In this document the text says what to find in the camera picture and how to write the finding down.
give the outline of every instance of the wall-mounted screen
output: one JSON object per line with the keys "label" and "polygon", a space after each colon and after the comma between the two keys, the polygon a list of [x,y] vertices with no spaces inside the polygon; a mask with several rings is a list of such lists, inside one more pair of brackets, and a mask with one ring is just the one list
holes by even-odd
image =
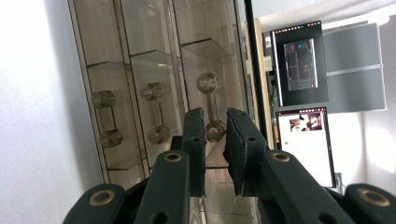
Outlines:
{"label": "wall-mounted screen", "polygon": [[321,22],[271,32],[279,106],[329,101]]}
{"label": "wall-mounted screen", "polygon": [[326,107],[276,113],[281,149],[293,154],[323,187],[335,187]]}

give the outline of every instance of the computer monitor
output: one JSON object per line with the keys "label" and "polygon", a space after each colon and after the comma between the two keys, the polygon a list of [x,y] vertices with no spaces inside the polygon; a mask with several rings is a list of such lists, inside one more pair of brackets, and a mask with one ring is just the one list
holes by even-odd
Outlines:
{"label": "computer monitor", "polygon": [[293,154],[323,187],[335,187],[326,107],[276,112],[281,149]]}
{"label": "computer monitor", "polygon": [[321,21],[274,30],[270,36],[279,106],[328,102]]}

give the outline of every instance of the glass shelf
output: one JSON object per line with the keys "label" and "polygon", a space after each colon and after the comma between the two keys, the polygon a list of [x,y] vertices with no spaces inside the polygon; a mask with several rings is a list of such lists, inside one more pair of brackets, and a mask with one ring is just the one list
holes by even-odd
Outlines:
{"label": "glass shelf", "polygon": [[163,1],[120,0],[130,57],[169,52]]}
{"label": "glass shelf", "polygon": [[160,50],[149,50],[141,53],[131,54],[130,55],[132,60],[141,60],[147,61],[152,63],[161,63],[161,64],[168,64],[170,55],[162,52]]}
{"label": "glass shelf", "polygon": [[206,160],[205,160],[205,167],[206,169],[227,169],[228,162],[224,159],[222,153],[225,147],[225,138],[224,136],[221,141],[218,143],[207,143],[206,146]]}
{"label": "glass shelf", "polygon": [[217,59],[230,55],[212,38],[181,44],[181,47],[207,59]]}
{"label": "glass shelf", "polygon": [[141,175],[141,167],[135,165],[127,170],[107,170],[110,181],[112,183],[117,183],[124,189],[129,189],[130,187],[140,183],[143,178]]}
{"label": "glass shelf", "polygon": [[155,164],[155,161],[157,160],[157,157],[169,150],[171,146],[172,138],[170,138],[168,141],[164,142],[162,145],[148,145],[147,152],[148,152],[148,165],[149,169],[151,170]]}
{"label": "glass shelf", "polygon": [[186,7],[202,7],[202,1],[191,1],[191,0],[185,0],[185,1],[177,1],[175,4],[176,10],[182,10],[183,8]]}
{"label": "glass shelf", "polygon": [[138,165],[139,163],[139,155],[132,155],[128,158],[126,158],[124,161],[121,161],[118,164],[115,164],[111,167],[107,167],[108,171],[127,171],[131,168],[133,168],[134,166]]}
{"label": "glass shelf", "polygon": [[87,69],[90,68],[105,68],[105,69],[123,69],[125,67],[125,63],[123,62],[99,62],[99,63],[91,63],[87,64]]}

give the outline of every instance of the white wall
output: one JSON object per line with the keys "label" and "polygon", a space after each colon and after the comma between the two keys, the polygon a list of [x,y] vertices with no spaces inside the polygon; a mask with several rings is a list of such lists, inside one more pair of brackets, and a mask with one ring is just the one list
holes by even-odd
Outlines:
{"label": "white wall", "polygon": [[388,110],[364,113],[367,181],[396,195],[396,16],[379,33]]}
{"label": "white wall", "polygon": [[291,3],[290,0],[251,0],[251,4],[255,6],[253,8],[254,17],[260,18],[299,7],[307,7],[323,1],[324,0],[295,0]]}
{"label": "white wall", "polygon": [[366,182],[362,113],[330,114],[334,171],[341,173],[344,186]]}
{"label": "white wall", "polygon": [[67,1],[0,1],[1,223],[62,223],[103,182]]}

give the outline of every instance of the cabinet door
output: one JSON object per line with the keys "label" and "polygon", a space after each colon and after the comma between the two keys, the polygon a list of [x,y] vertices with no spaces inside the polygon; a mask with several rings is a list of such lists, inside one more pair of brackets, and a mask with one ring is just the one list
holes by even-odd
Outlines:
{"label": "cabinet door", "polygon": [[134,89],[149,166],[168,150],[173,135],[182,135],[186,112],[164,1],[121,0],[133,70]]}
{"label": "cabinet door", "polygon": [[106,0],[69,4],[105,181],[128,189],[146,177],[146,154],[118,5]]}
{"label": "cabinet door", "polygon": [[222,156],[227,109],[238,108],[254,118],[238,7],[229,0],[174,0],[174,5],[189,107],[205,113],[204,216],[208,223],[252,223],[254,200],[235,198]]}

